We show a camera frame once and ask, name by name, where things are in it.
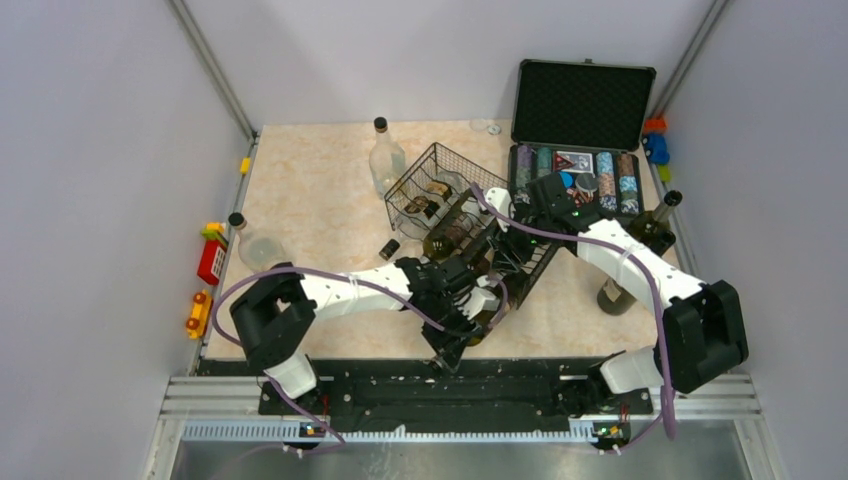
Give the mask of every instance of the wooden tabletop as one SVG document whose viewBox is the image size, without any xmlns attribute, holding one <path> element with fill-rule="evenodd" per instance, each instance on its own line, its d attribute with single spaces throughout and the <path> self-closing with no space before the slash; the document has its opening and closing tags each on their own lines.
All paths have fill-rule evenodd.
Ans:
<svg viewBox="0 0 848 480">
<path fill-rule="evenodd" d="M 496 121 L 499 135 L 476 132 L 468 121 L 391 123 L 389 131 L 406 151 L 407 165 L 439 142 L 507 178 L 512 140 L 510 121 Z M 377 252 L 391 235 L 386 207 L 374 191 L 368 153 L 374 145 L 370 123 L 266 126 L 260 137 L 243 213 L 248 221 L 278 235 L 298 266 L 331 272 L 374 268 L 386 263 Z M 645 208 L 657 194 L 642 152 Z M 236 240 L 231 248 L 238 248 Z M 398 256 L 420 254 L 407 245 Z M 666 259 L 676 263 L 673 252 Z M 228 264 L 224 287 L 251 272 L 238 255 Z M 595 303 L 604 281 L 595 267 L 560 250 L 521 308 L 508 314 L 466 358 L 600 356 L 656 342 L 653 316 L 640 305 L 611 317 Z M 235 335 L 229 304 L 220 324 Z M 363 312 L 313 324 L 301 344 L 315 358 L 430 358 L 420 334 L 421 320 L 410 312 Z M 243 358 L 240 347 L 213 332 L 206 358 Z"/>
</svg>

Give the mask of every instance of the gray wall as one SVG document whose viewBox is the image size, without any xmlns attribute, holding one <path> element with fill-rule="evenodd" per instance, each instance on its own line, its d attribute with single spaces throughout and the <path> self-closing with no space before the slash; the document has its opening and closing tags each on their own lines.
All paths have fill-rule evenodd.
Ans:
<svg viewBox="0 0 848 480">
<path fill-rule="evenodd" d="M 0 6 L 0 477 L 136 478 L 247 151 L 164 1 Z"/>
<path fill-rule="evenodd" d="M 668 114 L 698 264 L 742 295 L 793 478 L 845 478 L 848 3 L 735 2 Z"/>
<path fill-rule="evenodd" d="M 524 58 L 650 65 L 662 85 L 711 2 L 188 3 L 262 125 L 508 118 Z"/>
</svg>

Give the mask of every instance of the black case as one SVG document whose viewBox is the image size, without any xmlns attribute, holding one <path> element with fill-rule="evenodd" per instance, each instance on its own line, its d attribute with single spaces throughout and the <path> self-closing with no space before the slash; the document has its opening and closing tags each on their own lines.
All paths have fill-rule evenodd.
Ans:
<svg viewBox="0 0 848 480">
<path fill-rule="evenodd" d="M 520 196 L 516 185 L 519 145 L 549 147 L 592 155 L 598 175 L 597 154 L 610 152 L 616 183 L 613 216 L 627 225 L 636 214 L 621 212 L 617 156 L 636 150 L 648 108 L 656 71 L 650 67 L 623 67 L 585 63 L 524 60 L 518 69 L 518 91 L 509 152 L 509 189 Z M 533 156 L 531 180 L 537 177 Z M 644 210 L 639 162 L 634 161 L 639 189 L 639 211 Z M 595 194 L 594 202 L 600 195 Z"/>
</svg>

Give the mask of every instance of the robotic arm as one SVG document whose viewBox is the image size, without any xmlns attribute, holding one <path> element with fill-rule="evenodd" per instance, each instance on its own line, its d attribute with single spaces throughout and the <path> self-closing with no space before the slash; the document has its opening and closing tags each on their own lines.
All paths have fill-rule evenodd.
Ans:
<svg viewBox="0 0 848 480">
<path fill-rule="evenodd" d="M 529 185 L 531 201 L 515 205 L 504 189 L 486 192 L 486 203 L 500 216 L 516 218 L 545 231 L 603 240 L 638 258 L 657 283 L 669 350 L 673 387 L 689 393 L 748 356 L 738 295 L 724 281 L 705 282 L 676 270 L 630 237 L 622 226 L 593 204 L 577 207 L 554 175 Z M 501 218 L 481 234 L 484 248 L 521 262 L 517 245 L 550 242 L 510 228 Z M 637 300 L 653 309 L 648 282 L 623 255 L 583 242 L 561 242 L 572 254 L 597 266 Z M 433 365 L 455 371 L 471 338 L 485 335 L 475 321 L 491 314 L 500 300 L 489 281 L 477 277 L 461 256 L 441 264 L 401 258 L 394 263 L 352 274 L 349 283 L 312 275 L 283 274 L 256 282 L 230 307 L 248 365 L 274 377 L 287 395 L 297 398 L 317 385 L 317 375 L 298 348 L 312 322 L 377 309 L 402 310 L 404 305 L 384 292 L 361 288 L 368 282 L 407 300 L 434 320 L 422 334 L 436 352 Z M 583 403 L 600 403 L 612 395 L 663 384 L 659 346 L 613 355 L 589 375 Z"/>
</svg>

